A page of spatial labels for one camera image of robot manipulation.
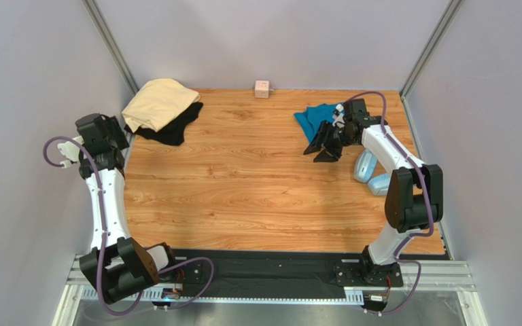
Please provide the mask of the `blue t shirt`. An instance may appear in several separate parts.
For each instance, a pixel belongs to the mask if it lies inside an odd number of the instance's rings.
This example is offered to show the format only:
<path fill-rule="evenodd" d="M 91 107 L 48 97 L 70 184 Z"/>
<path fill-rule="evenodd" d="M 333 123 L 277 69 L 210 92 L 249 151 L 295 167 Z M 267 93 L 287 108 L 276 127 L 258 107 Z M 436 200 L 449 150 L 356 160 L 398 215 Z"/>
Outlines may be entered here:
<path fill-rule="evenodd" d="M 332 129 L 338 130 L 338 126 L 334 126 L 337 111 L 344 113 L 342 103 L 307 107 L 304 111 L 295 113 L 294 117 L 304 132 L 308 143 L 310 143 L 315 138 L 323 121 L 330 122 L 333 125 Z"/>

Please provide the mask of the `beige t shirt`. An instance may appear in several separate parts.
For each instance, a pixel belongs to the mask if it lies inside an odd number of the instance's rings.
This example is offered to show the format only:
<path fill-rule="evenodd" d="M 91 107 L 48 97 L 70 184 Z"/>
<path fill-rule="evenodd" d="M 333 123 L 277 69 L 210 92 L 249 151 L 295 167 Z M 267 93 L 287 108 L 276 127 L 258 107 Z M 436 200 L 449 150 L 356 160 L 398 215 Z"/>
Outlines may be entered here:
<path fill-rule="evenodd" d="M 200 98 L 199 92 L 174 79 L 153 79 L 134 95 L 122 116 L 132 132 L 140 128 L 158 132 Z"/>

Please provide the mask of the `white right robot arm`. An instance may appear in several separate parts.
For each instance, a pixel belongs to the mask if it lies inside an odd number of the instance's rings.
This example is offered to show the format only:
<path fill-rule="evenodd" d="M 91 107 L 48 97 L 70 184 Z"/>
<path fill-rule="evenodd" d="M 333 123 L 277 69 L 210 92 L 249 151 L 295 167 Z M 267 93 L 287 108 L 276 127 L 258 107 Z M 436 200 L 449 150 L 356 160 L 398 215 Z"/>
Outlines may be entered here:
<path fill-rule="evenodd" d="M 373 284 L 395 270 L 412 238 L 432 235 L 443 216 L 444 175 L 439 165 L 427 164 L 412 154 L 379 116 L 342 125 L 324 120 L 304 153 L 315 153 L 315 162 L 336 162 L 350 145 L 370 151 L 389 174 L 384 206 L 387 222 L 377 239 L 364 248 L 360 261 L 360 276 Z"/>

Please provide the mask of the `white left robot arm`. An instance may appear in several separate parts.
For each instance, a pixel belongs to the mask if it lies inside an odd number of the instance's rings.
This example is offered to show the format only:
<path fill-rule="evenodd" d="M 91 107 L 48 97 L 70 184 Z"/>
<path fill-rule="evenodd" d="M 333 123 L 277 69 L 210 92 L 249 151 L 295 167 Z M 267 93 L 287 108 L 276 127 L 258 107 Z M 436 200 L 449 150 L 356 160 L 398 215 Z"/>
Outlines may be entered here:
<path fill-rule="evenodd" d="M 78 153 L 79 174 L 92 201 L 93 235 L 89 254 L 80 258 L 80 269 L 97 285 L 102 270 L 101 297 L 114 304 L 160 281 L 159 272 L 175 264 L 172 249 L 162 242 L 142 247 L 131 237 L 124 207 L 122 150 L 129 143 L 118 119 L 100 113 L 75 123 L 86 153 Z"/>

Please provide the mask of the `black t shirt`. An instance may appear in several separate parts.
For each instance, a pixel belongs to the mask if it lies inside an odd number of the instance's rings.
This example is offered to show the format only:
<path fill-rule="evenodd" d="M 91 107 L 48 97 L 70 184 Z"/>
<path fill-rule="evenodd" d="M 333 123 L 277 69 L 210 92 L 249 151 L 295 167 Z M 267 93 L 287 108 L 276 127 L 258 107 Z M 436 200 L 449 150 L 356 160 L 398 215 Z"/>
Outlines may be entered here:
<path fill-rule="evenodd" d="M 128 125 L 124 127 L 124 130 L 164 145 L 180 146 L 185 141 L 185 129 L 198 118 L 203 106 L 204 104 L 201 102 L 192 103 L 184 112 L 159 131 L 154 131 L 149 128 L 138 128 L 133 132 Z"/>

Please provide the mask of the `black base mat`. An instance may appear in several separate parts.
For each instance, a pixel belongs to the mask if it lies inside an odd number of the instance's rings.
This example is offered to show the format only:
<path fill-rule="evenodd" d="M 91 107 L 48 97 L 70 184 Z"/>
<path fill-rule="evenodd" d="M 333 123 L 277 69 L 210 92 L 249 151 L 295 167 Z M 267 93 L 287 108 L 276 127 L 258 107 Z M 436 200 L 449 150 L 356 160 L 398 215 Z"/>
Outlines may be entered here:
<path fill-rule="evenodd" d="M 345 287 L 362 287 L 359 253 L 302 253 L 180 249 L 175 263 L 207 257 L 158 277 L 158 284 L 192 297 L 268 300 L 335 300 Z"/>

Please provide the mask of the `left aluminium corner post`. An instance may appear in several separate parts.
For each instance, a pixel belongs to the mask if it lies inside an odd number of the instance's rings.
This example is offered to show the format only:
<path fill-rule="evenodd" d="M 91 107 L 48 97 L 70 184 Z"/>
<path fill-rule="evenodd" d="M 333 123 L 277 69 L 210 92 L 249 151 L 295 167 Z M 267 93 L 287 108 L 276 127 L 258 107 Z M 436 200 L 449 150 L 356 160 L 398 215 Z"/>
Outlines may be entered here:
<path fill-rule="evenodd" d="M 96 26 L 101 39 L 103 40 L 109 54 L 115 62 L 117 69 L 119 70 L 126 86 L 130 90 L 131 94 L 136 94 L 139 91 L 139 86 L 133 76 L 131 68 L 129 67 L 119 45 L 114 37 L 102 10 L 95 0 L 83 0 L 82 1 L 88 15 L 92 22 Z"/>

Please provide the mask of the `aluminium corner post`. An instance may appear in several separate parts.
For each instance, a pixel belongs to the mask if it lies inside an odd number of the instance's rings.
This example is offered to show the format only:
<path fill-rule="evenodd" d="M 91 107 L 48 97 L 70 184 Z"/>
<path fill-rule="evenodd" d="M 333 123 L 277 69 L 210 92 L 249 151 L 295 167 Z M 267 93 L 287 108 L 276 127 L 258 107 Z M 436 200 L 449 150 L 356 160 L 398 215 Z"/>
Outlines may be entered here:
<path fill-rule="evenodd" d="M 101 39 L 103 40 L 109 54 L 115 62 L 117 69 L 119 70 L 126 86 L 130 90 L 131 94 L 136 94 L 139 91 L 139 86 L 133 76 L 131 68 L 129 67 L 119 45 L 114 37 L 102 10 L 95 0 L 83 0 L 82 1 L 88 15 L 92 22 L 96 26 Z"/>
<path fill-rule="evenodd" d="M 450 0 L 438 20 L 434 30 L 432 31 L 429 39 L 423 47 L 422 52 L 419 55 L 416 63 L 414 64 L 411 72 L 409 73 L 403 87 L 400 90 L 400 98 L 404 101 L 408 98 L 412 92 L 417 80 L 420 78 L 425 66 L 430 61 L 433 53 L 438 47 L 440 41 L 447 32 L 449 26 L 455 19 L 460 7 L 464 4 L 464 0 Z"/>

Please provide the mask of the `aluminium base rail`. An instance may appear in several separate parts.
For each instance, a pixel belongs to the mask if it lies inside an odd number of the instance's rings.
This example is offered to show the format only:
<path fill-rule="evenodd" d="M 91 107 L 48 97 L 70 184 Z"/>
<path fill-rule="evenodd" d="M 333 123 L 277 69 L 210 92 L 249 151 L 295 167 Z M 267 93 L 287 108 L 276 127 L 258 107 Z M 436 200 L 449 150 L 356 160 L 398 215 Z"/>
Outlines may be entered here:
<path fill-rule="evenodd" d="M 468 325 L 486 325 L 468 264 L 407 255 L 368 270 L 353 253 L 213 251 L 183 249 L 155 285 L 133 291 L 129 317 L 181 304 L 317 304 L 357 306 L 393 315 L 424 292 L 454 292 Z"/>

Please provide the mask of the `right aluminium corner post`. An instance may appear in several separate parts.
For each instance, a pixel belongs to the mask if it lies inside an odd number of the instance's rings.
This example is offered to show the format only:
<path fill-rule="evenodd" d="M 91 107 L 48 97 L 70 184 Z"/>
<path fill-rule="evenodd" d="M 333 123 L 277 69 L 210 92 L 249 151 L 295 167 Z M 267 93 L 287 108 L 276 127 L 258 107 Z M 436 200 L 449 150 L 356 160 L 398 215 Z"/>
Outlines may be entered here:
<path fill-rule="evenodd" d="M 464 0 L 450 0 L 438 20 L 434 30 L 432 31 L 429 39 L 423 47 L 422 52 L 419 55 L 416 63 L 414 64 L 411 72 L 409 73 L 403 87 L 400 90 L 400 98 L 404 101 L 408 98 L 412 92 L 417 80 L 420 78 L 425 66 L 430 61 L 433 53 L 438 47 L 440 41 L 447 32 L 449 26 L 455 19 L 460 7 L 464 4 Z"/>

